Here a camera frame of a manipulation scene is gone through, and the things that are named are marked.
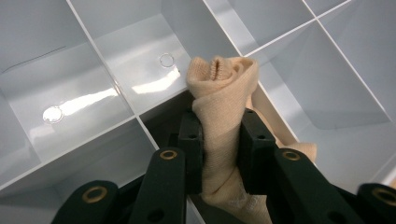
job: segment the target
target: shiny plastic surface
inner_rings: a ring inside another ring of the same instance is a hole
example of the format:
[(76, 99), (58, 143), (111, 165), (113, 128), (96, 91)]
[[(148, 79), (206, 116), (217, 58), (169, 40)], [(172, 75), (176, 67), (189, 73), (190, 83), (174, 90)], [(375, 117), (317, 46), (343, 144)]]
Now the shiny plastic surface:
[(302, 1), (205, 1), (243, 55), (313, 19)]

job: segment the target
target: circular hole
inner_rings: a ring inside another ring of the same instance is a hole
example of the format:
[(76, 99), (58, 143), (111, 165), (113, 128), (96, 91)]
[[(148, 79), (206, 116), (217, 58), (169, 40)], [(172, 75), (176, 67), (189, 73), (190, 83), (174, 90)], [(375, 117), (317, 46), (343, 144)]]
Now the circular hole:
[(333, 223), (338, 223), (338, 224), (347, 223), (347, 219), (344, 217), (344, 215), (342, 215), (339, 212), (330, 212), (328, 214), (328, 217)]
[(97, 203), (104, 199), (107, 195), (107, 189), (102, 186), (95, 186), (87, 189), (82, 195), (85, 203)]
[(383, 203), (387, 203), (390, 206), (396, 206), (396, 194), (388, 191), (387, 189), (373, 189), (373, 194), (378, 200), (382, 201)]
[(148, 213), (148, 221), (150, 222), (159, 222), (163, 220), (165, 213), (162, 209), (156, 209), (150, 213)]
[(300, 159), (300, 155), (292, 151), (284, 151), (282, 156), (290, 161), (297, 161)]
[(64, 112), (59, 106), (51, 106), (43, 113), (43, 120), (48, 124), (53, 124), (61, 121), (64, 117)]
[(174, 150), (165, 150), (160, 154), (160, 157), (164, 160), (172, 160), (177, 156), (177, 153)]
[(88, 193), (88, 198), (95, 198), (98, 197), (102, 194), (102, 190), (101, 189), (94, 189), (93, 191)]
[(165, 53), (160, 57), (160, 63), (163, 67), (172, 67), (175, 65), (175, 58), (170, 53)]

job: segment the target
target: black plastic part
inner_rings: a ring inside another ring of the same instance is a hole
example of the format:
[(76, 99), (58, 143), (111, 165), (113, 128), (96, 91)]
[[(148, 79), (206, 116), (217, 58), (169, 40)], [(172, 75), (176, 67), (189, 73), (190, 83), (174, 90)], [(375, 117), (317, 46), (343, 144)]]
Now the black plastic part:
[(276, 140), (260, 117), (246, 109), (240, 128), (237, 165), (247, 193), (267, 193), (265, 177), (269, 175), (269, 161), (276, 149)]
[(67, 199), (52, 224), (115, 223), (112, 213), (118, 194), (119, 189), (112, 182), (96, 180), (85, 184)]
[(396, 223), (396, 189), (380, 184), (359, 187), (358, 204), (367, 223)]
[(129, 216), (134, 210), (134, 201), (136, 201), (144, 177), (144, 175), (141, 175), (119, 189), (119, 197), (115, 205), (115, 211), (117, 213), (115, 214), (115, 218), (113, 218), (116, 221), (111, 224), (128, 223)]
[(183, 114), (177, 147), (186, 154), (186, 193), (199, 194), (202, 192), (204, 166), (203, 134), (201, 123), (191, 110)]
[(185, 222), (185, 160), (176, 147), (153, 154), (128, 223)]
[(363, 223), (304, 153), (280, 148), (275, 151), (272, 167), (272, 181), (279, 189), (270, 189), (268, 197), (279, 194), (274, 190), (282, 191), (293, 213), (293, 223)]

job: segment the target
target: white compartment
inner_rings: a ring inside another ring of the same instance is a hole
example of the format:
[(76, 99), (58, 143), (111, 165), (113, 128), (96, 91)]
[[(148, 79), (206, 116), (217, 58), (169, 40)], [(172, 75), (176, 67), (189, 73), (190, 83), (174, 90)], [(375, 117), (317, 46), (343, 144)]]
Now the white compartment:
[(318, 168), (334, 184), (355, 192), (394, 154), (395, 126), (318, 23), (252, 57), (297, 137), (318, 143)]
[(185, 90), (192, 57), (237, 55), (201, 1), (69, 2), (137, 113)]
[(0, 223), (50, 223), (75, 189), (98, 179), (122, 187), (145, 173), (154, 151), (133, 119), (0, 191)]
[(320, 21), (365, 84), (396, 120), (396, 2), (351, 1)]
[(133, 116), (66, 2), (2, 4), (0, 189)]
[(313, 16), (302, 1), (205, 0), (221, 27), (245, 55)]
[(344, 3), (345, 1), (346, 0), (305, 0), (317, 16)]

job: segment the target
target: beige fabric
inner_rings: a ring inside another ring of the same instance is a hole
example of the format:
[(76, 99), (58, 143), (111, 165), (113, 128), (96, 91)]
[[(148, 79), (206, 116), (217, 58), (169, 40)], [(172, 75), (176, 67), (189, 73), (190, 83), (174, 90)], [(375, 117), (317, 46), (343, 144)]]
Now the beige fabric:
[(390, 187), (396, 189), (396, 178), (390, 183)]
[[(251, 93), (258, 84), (258, 65), (249, 58), (215, 57), (211, 64), (201, 58), (191, 61), (187, 83), (196, 98), (192, 110), (202, 122), (205, 167), (205, 202), (222, 208), (246, 223), (271, 223), (265, 196), (248, 195), (235, 165), (239, 126), (245, 107), (253, 108)], [(259, 113), (271, 130), (269, 122)], [(276, 143), (283, 147), (281, 140)], [(316, 157), (312, 144), (289, 146)]]

